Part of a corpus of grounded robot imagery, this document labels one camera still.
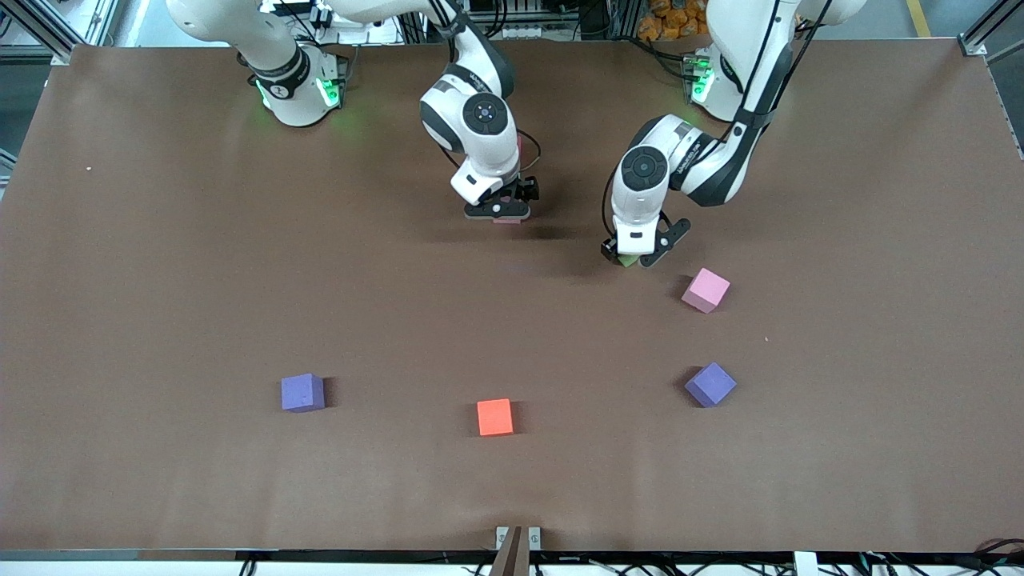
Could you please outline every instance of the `pink block held by gripper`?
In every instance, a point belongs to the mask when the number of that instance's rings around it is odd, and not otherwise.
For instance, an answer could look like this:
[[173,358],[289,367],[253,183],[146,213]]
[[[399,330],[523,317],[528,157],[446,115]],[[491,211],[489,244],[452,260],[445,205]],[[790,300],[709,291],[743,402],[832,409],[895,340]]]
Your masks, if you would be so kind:
[[693,282],[690,282],[689,287],[686,288],[683,301],[708,314],[718,306],[728,289],[728,280],[702,268],[693,278]]

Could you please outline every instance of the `table surface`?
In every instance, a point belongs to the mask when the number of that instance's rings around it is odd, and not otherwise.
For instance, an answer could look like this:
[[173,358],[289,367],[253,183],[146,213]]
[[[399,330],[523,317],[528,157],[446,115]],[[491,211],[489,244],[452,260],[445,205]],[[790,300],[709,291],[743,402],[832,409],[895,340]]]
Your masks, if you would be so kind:
[[[816,42],[741,193],[672,197],[692,232],[624,270],[598,250],[608,171],[651,117],[714,124],[632,46],[503,46],[544,147],[521,227],[464,219],[420,126],[443,46],[364,49],[308,129],[230,51],[77,48],[0,210],[0,546],[1024,532],[1024,169],[980,58]],[[732,282],[707,316],[679,301],[701,266]],[[681,384],[713,361],[738,385],[700,409]],[[283,412],[307,371],[329,409]],[[518,434],[478,438],[503,397]]]

